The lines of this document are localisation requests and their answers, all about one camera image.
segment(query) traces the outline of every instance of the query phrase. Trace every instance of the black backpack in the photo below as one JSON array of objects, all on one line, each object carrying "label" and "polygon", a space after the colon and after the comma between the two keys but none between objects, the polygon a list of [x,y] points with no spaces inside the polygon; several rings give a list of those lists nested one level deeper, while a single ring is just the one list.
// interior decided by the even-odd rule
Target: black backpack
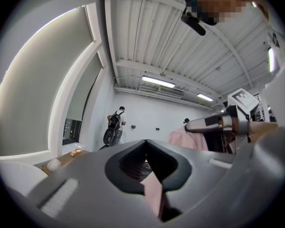
[{"label": "black backpack", "polygon": [[109,126],[108,128],[110,129],[119,129],[120,127],[120,115],[122,114],[123,112],[117,114],[117,111],[111,116],[110,120],[109,120]]}]

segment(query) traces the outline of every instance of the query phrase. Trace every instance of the ceiling light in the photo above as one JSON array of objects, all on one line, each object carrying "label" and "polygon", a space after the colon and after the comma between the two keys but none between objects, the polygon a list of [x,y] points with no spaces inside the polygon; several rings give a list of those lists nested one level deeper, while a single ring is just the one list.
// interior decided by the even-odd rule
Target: ceiling light
[{"label": "ceiling light", "polygon": [[210,98],[210,97],[208,97],[208,96],[205,96],[205,95],[203,95],[203,94],[198,94],[198,97],[203,98],[204,100],[207,100],[207,101],[213,101],[212,98]]},{"label": "ceiling light", "polygon": [[272,48],[268,50],[268,56],[269,56],[269,71],[273,72],[275,69],[275,53]]},{"label": "ceiling light", "polygon": [[172,83],[169,83],[169,82],[166,82],[166,81],[162,81],[162,80],[159,80],[159,79],[156,79],[156,78],[150,78],[150,77],[147,77],[147,76],[142,76],[142,80],[150,82],[150,83],[166,86],[166,87],[169,87],[169,88],[174,88],[175,87],[175,84],[172,84]]}]

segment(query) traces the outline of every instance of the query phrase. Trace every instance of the pink cloth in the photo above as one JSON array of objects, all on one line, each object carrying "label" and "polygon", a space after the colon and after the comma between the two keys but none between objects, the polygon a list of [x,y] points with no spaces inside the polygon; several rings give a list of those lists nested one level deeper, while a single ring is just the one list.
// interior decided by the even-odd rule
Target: pink cloth
[{"label": "pink cloth", "polygon": [[[169,144],[194,150],[208,151],[205,137],[201,133],[186,132],[181,127],[169,134]],[[145,200],[156,216],[159,215],[162,200],[162,185],[154,172],[141,182],[144,185]]]}]

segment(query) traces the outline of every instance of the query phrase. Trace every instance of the ceiling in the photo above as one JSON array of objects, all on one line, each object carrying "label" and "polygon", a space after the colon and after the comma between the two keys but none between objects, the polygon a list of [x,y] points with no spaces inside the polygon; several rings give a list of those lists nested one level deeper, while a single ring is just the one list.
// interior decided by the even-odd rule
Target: ceiling
[{"label": "ceiling", "polygon": [[[184,4],[184,0],[105,0],[117,90],[165,101],[175,98],[142,81],[146,75],[173,82],[183,92],[176,97],[180,104],[219,110],[230,91],[268,83],[268,27],[258,8],[248,4],[213,27],[201,23],[206,35],[200,36],[180,20]],[[200,99],[198,93],[214,101]]]}]

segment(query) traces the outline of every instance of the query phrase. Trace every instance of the bag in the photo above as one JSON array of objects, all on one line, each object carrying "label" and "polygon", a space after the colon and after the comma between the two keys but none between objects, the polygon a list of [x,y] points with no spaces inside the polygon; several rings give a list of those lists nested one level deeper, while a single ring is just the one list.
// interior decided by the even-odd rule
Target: bag
[{"label": "bag", "polygon": [[120,127],[120,115],[122,114],[123,112],[121,112],[120,114],[117,114],[117,111],[111,116],[110,120],[109,120],[109,126],[108,128],[110,129],[119,129]]}]

